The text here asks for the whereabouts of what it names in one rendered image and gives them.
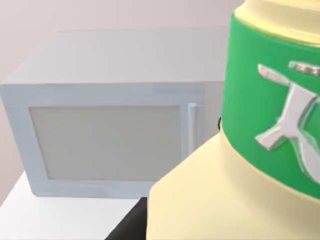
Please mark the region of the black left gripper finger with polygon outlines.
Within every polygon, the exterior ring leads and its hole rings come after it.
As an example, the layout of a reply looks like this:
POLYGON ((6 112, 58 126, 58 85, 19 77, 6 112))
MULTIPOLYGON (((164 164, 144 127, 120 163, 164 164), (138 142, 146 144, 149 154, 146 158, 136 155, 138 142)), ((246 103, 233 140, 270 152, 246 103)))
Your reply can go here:
POLYGON ((147 197, 141 197, 105 240, 146 240, 147 197))

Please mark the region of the cream bottle with green label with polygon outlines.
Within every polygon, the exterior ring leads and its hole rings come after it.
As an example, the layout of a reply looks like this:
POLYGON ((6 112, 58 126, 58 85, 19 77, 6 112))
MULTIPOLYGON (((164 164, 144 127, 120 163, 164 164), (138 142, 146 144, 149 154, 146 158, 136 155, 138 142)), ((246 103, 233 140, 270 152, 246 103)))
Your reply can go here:
POLYGON ((320 240, 320 0, 245 0, 219 132, 150 190, 146 240, 320 240))

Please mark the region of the pale microwave oven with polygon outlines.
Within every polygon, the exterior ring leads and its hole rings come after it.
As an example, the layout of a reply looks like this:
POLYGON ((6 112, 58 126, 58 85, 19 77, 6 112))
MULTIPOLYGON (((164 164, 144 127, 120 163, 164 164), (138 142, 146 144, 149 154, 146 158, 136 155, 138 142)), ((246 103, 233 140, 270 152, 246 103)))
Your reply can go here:
POLYGON ((229 29, 65 31, 0 84, 31 191, 137 199, 221 115, 229 29))

